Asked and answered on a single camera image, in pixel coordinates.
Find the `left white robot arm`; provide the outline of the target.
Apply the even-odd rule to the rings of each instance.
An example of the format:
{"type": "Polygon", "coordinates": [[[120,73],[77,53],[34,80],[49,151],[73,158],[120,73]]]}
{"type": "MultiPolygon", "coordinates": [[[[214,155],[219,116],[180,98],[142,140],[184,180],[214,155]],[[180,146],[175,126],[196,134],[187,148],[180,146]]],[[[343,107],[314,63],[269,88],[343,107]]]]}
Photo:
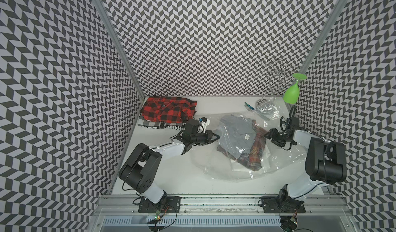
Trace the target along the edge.
{"type": "Polygon", "coordinates": [[[153,204],[163,204],[167,193],[154,182],[162,161],[187,153],[193,146],[205,146],[220,139],[211,130],[204,133],[180,131],[163,145],[138,144],[122,166],[118,177],[153,204]]]}

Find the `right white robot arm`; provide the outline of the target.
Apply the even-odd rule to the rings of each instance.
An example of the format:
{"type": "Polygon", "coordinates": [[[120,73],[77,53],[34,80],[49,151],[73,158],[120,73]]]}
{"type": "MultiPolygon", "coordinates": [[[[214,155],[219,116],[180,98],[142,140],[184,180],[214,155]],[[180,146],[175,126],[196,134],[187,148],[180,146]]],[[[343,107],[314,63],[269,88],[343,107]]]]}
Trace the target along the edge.
{"type": "Polygon", "coordinates": [[[310,133],[302,127],[282,132],[273,128],[265,135],[277,146],[300,145],[306,151],[305,170],[294,182],[279,192],[279,200],[302,201],[318,188],[345,181],[347,177],[346,145],[310,133]]]}

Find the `clear plastic vacuum bag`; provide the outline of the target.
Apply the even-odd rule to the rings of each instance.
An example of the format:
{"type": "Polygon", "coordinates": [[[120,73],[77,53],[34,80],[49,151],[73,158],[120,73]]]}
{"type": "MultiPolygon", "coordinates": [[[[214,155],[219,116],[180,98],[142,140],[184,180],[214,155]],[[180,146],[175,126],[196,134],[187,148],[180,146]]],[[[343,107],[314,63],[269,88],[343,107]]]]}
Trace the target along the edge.
{"type": "Polygon", "coordinates": [[[301,146],[277,146],[265,135],[279,129],[281,109],[261,105],[232,113],[207,114],[208,129],[219,139],[207,146],[193,147],[191,160],[211,179],[243,181],[263,177],[293,163],[303,163],[301,146]]]}

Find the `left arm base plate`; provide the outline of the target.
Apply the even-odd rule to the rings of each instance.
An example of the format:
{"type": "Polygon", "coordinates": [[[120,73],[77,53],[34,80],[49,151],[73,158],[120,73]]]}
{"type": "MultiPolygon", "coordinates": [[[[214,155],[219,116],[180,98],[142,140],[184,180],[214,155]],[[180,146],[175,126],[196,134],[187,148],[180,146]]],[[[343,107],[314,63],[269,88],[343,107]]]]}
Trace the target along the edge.
{"type": "Polygon", "coordinates": [[[182,197],[170,196],[162,198],[159,203],[155,204],[147,198],[141,198],[138,212],[139,213],[179,213],[182,197]]]}

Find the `black white plaid shirt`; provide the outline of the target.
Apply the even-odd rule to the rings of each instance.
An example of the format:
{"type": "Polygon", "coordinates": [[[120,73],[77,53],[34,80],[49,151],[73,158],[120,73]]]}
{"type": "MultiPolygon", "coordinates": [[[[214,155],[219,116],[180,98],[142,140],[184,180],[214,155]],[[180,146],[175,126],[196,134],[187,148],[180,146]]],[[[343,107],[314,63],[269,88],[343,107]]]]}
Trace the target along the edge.
{"type": "Polygon", "coordinates": [[[152,128],[156,130],[161,130],[165,128],[170,128],[173,130],[182,130],[185,126],[185,123],[167,123],[167,122],[153,122],[146,120],[142,115],[138,117],[137,124],[141,127],[152,128]]]}

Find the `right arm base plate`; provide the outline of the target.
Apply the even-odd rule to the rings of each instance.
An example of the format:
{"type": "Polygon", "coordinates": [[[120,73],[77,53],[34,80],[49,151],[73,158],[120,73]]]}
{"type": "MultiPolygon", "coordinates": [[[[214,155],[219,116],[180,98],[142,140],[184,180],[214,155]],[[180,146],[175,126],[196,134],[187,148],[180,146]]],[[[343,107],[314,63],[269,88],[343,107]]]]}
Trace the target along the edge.
{"type": "Polygon", "coordinates": [[[258,205],[263,208],[264,213],[306,213],[304,202],[292,198],[261,197],[258,205]]]}

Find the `grey cloth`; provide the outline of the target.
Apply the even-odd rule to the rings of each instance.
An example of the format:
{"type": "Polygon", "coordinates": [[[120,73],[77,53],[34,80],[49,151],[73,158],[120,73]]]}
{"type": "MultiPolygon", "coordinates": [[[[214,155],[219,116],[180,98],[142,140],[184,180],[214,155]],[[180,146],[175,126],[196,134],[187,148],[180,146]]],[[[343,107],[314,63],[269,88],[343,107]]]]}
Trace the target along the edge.
{"type": "Polygon", "coordinates": [[[249,153],[257,135],[252,119],[227,114],[220,119],[220,123],[222,136],[219,146],[235,158],[249,153]]]}

